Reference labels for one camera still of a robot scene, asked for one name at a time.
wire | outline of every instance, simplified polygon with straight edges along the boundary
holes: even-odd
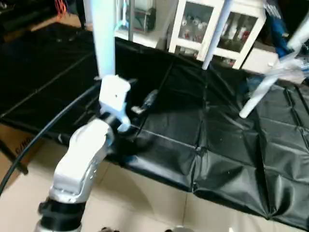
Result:
[[[77,102],[79,102],[81,99],[83,99],[85,96],[87,96],[89,93],[91,93],[93,90],[95,90],[98,86],[100,86],[101,82],[97,82],[95,85],[93,85],[91,88],[86,90],[83,94],[81,94],[78,98],[76,98],[74,101],[72,101],[68,106],[66,106],[59,114],[57,114],[47,125],[31,140],[31,142],[28,144],[28,146],[23,150],[22,153],[16,158],[14,163],[11,165],[10,169],[2,179],[2,182],[0,184],[0,196],[2,195],[5,185],[9,181],[11,175],[13,174],[14,170],[16,169],[19,162],[23,159],[23,157],[26,155],[26,153],[29,151],[29,149],[35,144],[35,142],[44,135],[56,122],[61,119],[67,111],[69,111]]]
[[[58,19],[60,19],[67,12],[66,4],[63,0],[55,0],[55,7],[58,12]]]

white pole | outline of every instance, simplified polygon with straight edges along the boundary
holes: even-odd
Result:
[[[239,116],[241,118],[247,118],[255,106],[261,101],[261,99],[267,94],[270,87],[278,80],[279,75],[267,75],[262,83],[254,91],[251,98],[247,101],[243,109],[240,111]]]
[[[115,0],[90,0],[93,37],[100,78],[115,75]]]
[[[215,32],[214,32],[213,37],[211,39],[211,43],[209,45],[208,52],[207,52],[205,60],[204,60],[204,64],[203,64],[203,67],[202,67],[204,70],[206,70],[208,68],[209,63],[212,60],[214,50],[218,46],[223,28],[226,24],[228,16],[230,15],[232,2],[233,2],[233,0],[225,0],[225,2],[223,4]]]

white cabinet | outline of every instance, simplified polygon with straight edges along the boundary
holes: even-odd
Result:
[[[169,52],[203,60],[210,44],[223,0],[179,0]]]
[[[169,51],[203,61],[223,3],[223,0],[179,0]],[[264,1],[234,0],[213,60],[239,69],[265,19]]]

glass cabinet door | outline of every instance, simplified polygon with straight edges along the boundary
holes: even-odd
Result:
[[[179,38],[202,43],[210,22],[213,7],[187,1],[179,31]]]
[[[240,53],[257,22],[257,17],[231,12],[218,48]]]

table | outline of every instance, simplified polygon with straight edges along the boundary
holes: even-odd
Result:
[[[98,74],[91,32],[62,24],[0,50],[0,120],[24,131],[38,132]],[[159,93],[148,115],[136,120],[129,114],[133,126],[118,136],[108,161],[200,198],[309,229],[308,87],[278,83],[242,119],[252,87],[245,71],[215,64],[204,71],[196,60],[116,38],[116,72],[138,80],[129,106],[141,105],[154,89]],[[67,145],[96,115],[98,94],[72,108],[46,137]]]

